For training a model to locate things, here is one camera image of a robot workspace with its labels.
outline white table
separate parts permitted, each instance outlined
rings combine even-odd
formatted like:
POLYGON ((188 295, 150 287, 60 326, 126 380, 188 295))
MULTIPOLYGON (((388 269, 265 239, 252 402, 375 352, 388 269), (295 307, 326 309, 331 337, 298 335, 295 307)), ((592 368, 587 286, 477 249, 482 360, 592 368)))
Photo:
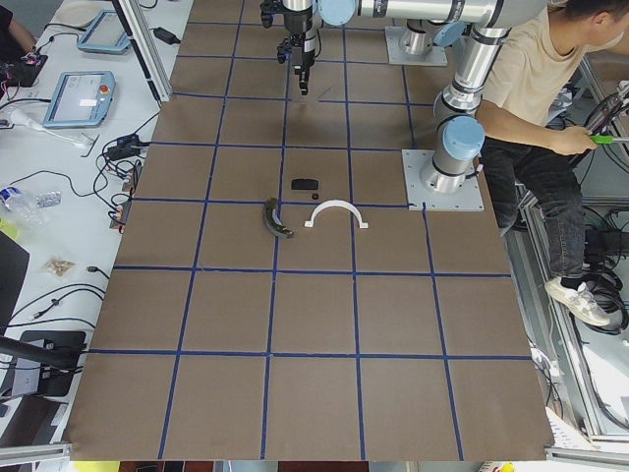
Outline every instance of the white table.
MULTIPOLYGON (((182 37, 186 21, 194 0, 158 1, 157 7, 144 10, 146 21, 151 28, 163 27, 182 37)), ((99 2, 103 8, 111 9, 109 2, 99 2)), ((49 27, 41 36, 39 44, 62 31, 72 31, 60 27, 49 27)), ((168 75, 171 74, 178 45, 168 45, 155 40, 155 45, 168 75)), ((106 55, 81 52, 76 47, 76 39, 71 35, 60 35, 45 46, 42 51, 47 54, 48 61, 39 75, 38 82, 33 88, 22 88, 16 98, 38 97, 50 98, 55 89, 59 76, 63 72, 72 71, 111 71, 116 78, 116 89, 108 116, 101 126, 83 130, 90 136, 100 135, 98 142, 88 157, 81 157, 86 152, 84 148, 74 147, 70 143, 44 133, 36 132, 26 127, 15 127, 12 130, 0 131, 0 168, 2 168, 2 183, 6 184, 20 179, 38 170, 46 169, 65 173, 71 177, 75 188, 81 194, 92 190, 92 182, 98 172, 95 166, 96 157, 102 146, 117 137, 133 133, 146 119, 158 111, 158 106, 150 93, 144 79, 142 69, 132 49, 124 55, 106 55)), ((6 102, 6 96, 0 104, 6 102)), ((17 103, 30 117, 41 122, 46 103, 27 102, 17 103)), ((142 141, 150 141, 156 119, 152 120, 139 132, 142 141)), ((60 134, 76 135, 81 130, 59 130, 60 134)), ((108 177, 110 183, 101 195, 105 200, 120 192, 122 181, 115 177, 108 177)), ((109 273, 113 267, 121 235, 116 230, 109 229, 110 219, 107 215, 109 208, 95 196, 78 198, 70 190, 66 179, 50 174, 40 174, 25 182, 16 184, 17 187, 29 190, 34 194, 47 191, 61 190, 62 204, 45 210, 50 221, 44 227, 22 231, 19 242, 30 252, 29 272, 20 295, 17 308, 38 297, 39 295, 69 283, 91 283, 106 288, 106 279, 99 273, 89 273, 87 266, 98 266, 109 273), (76 263, 73 271, 66 278, 60 278, 42 270, 42 266, 51 258, 61 258, 76 263)), ((0 208, 0 217, 6 215, 6 210, 0 208)), ((50 304, 50 299, 63 294, 58 292, 44 298, 20 313, 13 323, 27 323, 30 316, 43 310, 50 304)), ((77 293, 63 300, 62 304, 41 318, 53 320, 56 318, 80 318, 93 324, 98 319, 100 300, 86 292, 77 293)), ((24 330, 85 330, 86 342, 91 340, 89 326, 80 322, 57 322, 37 324, 26 327, 9 327, 6 336, 20 338, 24 330)), ((0 360, 9 360, 0 356, 0 360)), ((3 378, 6 371, 0 372, 3 378)), ((57 401, 72 404, 76 393, 80 375, 75 376, 72 388, 66 397, 56 397, 57 401)), ((0 418, 0 432, 4 431, 11 420, 20 399, 7 402, 10 411, 6 417, 0 418)), ((66 426, 70 408, 67 409, 59 423, 53 441, 60 441, 66 426)))

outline black hair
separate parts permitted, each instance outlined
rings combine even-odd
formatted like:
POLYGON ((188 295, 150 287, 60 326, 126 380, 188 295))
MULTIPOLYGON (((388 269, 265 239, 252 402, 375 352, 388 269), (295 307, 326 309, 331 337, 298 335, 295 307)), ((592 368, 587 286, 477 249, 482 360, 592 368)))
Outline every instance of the black hair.
POLYGON ((615 20, 629 13, 629 0, 568 0, 565 14, 571 19, 580 19, 607 12, 615 20))

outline blue and white device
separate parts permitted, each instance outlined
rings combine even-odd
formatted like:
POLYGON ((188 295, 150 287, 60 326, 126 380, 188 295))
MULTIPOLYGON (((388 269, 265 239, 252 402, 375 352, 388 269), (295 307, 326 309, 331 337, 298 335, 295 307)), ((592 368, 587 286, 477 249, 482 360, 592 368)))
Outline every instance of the blue and white device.
POLYGON ((109 71, 64 72, 59 78, 45 128, 93 128, 104 120, 116 81, 109 71))
POLYGON ((123 54, 130 45, 114 10, 101 11, 77 42, 81 51, 102 54, 123 54))

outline person's hand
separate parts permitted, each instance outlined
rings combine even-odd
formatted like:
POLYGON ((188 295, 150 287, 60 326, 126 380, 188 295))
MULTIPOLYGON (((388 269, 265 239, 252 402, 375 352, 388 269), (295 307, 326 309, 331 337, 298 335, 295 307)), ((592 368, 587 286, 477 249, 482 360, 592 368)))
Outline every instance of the person's hand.
POLYGON ((562 131, 555 131, 550 149, 558 154, 580 154, 589 149, 596 149, 597 145, 590 139, 590 130, 582 126, 570 126, 562 131))

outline person's leg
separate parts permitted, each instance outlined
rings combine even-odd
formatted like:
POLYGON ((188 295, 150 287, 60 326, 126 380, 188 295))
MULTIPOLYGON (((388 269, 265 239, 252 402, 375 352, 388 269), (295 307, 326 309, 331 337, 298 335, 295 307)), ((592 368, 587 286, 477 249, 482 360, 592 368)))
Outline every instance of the person's leg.
POLYGON ((515 174, 537 197, 543 211, 552 277, 546 291, 584 322, 608 324, 608 316, 581 280, 585 215, 581 189, 567 157, 534 147, 515 167, 515 174))
POLYGON ((483 173, 487 180, 500 236, 513 226, 517 218, 518 198, 513 166, 528 149, 529 147, 487 138, 481 151, 483 173))

